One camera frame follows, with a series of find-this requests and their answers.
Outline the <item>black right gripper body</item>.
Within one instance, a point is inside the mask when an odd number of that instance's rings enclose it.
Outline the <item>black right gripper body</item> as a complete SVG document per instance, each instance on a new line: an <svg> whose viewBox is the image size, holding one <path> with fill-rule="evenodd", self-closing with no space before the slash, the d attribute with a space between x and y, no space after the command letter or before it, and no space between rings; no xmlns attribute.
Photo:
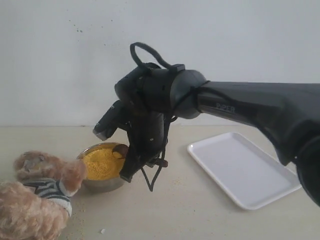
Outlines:
<svg viewBox="0 0 320 240"><path fill-rule="evenodd" d="M146 163L146 153L158 154L163 151L166 117L156 111L137 113L129 108L126 110L130 125L129 150L134 150Z"/></svg>

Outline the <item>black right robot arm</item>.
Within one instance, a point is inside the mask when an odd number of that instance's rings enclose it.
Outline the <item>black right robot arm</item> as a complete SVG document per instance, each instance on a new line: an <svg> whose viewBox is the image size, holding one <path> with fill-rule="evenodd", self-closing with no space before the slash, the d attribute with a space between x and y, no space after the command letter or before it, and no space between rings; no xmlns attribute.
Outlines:
<svg viewBox="0 0 320 240"><path fill-rule="evenodd" d="M205 113L258 129L282 165L293 163L298 180L320 202L320 86L317 83L214 82L183 65L136 67L115 84L126 116L129 152L120 177L127 182L158 159L175 118Z"/></svg>

